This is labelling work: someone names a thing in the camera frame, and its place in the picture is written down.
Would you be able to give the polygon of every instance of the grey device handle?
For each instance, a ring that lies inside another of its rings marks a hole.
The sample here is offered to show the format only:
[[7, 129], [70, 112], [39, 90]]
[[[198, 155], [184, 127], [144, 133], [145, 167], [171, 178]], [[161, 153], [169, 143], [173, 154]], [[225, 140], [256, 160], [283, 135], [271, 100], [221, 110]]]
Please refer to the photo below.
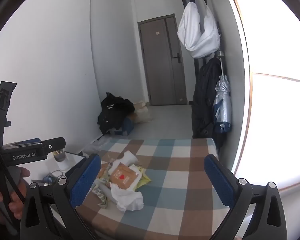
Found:
[[[20, 167], [18, 167], [18, 166], [9, 166], [8, 171], [10, 172], [15, 184], [18, 185], [19, 181], [20, 181], [20, 178], [21, 178], [21, 169], [20, 169]], [[6, 177], [6, 183], [7, 183], [7, 188], [8, 188], [9, 194], [11, 194], [14, 190], [13, 190], [11, 184], [9, 183], [7, 177]], [[6, 227], [7, 227], [8, 232], [11, 235], [16, 236], [18, 234], [18, 232], [11, 225], [10, 217], [8, 215], [8, 212], [7, 212], [6, 207], [4, 206], [3, 202], [0, 202], [0, 209], [5, 214], [5, 216], [9, 219], [9, 221], [7, 221], [6, 218], [5, 218]]]

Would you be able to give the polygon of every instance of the white desk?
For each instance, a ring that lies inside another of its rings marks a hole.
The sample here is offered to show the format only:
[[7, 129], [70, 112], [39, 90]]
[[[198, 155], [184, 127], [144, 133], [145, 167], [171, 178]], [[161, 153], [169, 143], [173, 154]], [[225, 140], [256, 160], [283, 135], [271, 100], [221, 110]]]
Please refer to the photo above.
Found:
[[[75, 166], [79, 161], [81, 161], [84, 157], [66, 153], [66, 157], [69, 162], [69, 168], [65, 171], [62, 171], [63, 174], [65, 174], [69, 169], [71, 169], [73, 166]], [[43, 179], [45, 176], [47, 176], [50, 172], [60, 170], [57, 161], [54, 159], [53, 154], [49, 153], [47, 155], [46, 160], [37, 161], [33, 163], [25, 163], [18, 165], [20, 167], [24, 167], [30, 171], [30, 177], [25, 178], [25, 180], [30, 184], [32, 181], [31, 179]]]

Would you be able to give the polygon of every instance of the blue textured pad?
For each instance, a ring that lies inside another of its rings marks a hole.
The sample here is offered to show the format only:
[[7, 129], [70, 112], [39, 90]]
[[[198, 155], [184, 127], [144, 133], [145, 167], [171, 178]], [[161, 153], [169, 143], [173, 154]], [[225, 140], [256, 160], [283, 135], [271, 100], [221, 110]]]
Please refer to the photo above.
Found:
[[223, 205], [233, 208], [235, 205], [234, 189], [209, 155], [204, 159], [204, 170]]
[[70, 204], [73, 208], [82, 205], [91, 185], [96, 179], [101, 168], [101, 159], [96, 155], [82, 173], [70, 192]]

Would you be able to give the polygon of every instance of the pile of black clothes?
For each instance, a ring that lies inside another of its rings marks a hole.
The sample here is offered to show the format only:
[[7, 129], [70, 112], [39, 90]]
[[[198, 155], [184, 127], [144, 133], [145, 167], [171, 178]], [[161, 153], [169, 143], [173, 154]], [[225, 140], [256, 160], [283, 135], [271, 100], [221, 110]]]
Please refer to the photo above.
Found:
[[195, 84], [192, 109], [193, 138], [212, 138], [219, 150], [225, 139], [226, 133], [214, 131], [213, 102], [216, 98], [216, 84], [221, 76], [220, 60], [216, 57], [202, 66]]
[[107, 93], [107, 97], [101, 102], [101, 108], [98, 124], [102, 134], [106, 134], [111, 128], [120, 129], [123, 120], [135, 110], [128, 99], [115, 97], [111, 93]]

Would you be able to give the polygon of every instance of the door handle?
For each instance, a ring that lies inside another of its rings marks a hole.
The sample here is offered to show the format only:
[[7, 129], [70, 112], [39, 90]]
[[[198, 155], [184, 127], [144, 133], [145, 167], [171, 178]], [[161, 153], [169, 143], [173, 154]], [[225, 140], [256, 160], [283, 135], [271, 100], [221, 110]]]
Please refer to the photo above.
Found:
[[177, 56], [176, 56], [176, 57], [172, 57], [172, 58], [177, 58], [177, 59], [178, 59], [178, 63], [181, 63], [181, 60], [180, 60], [180, 53], [177, 53]]

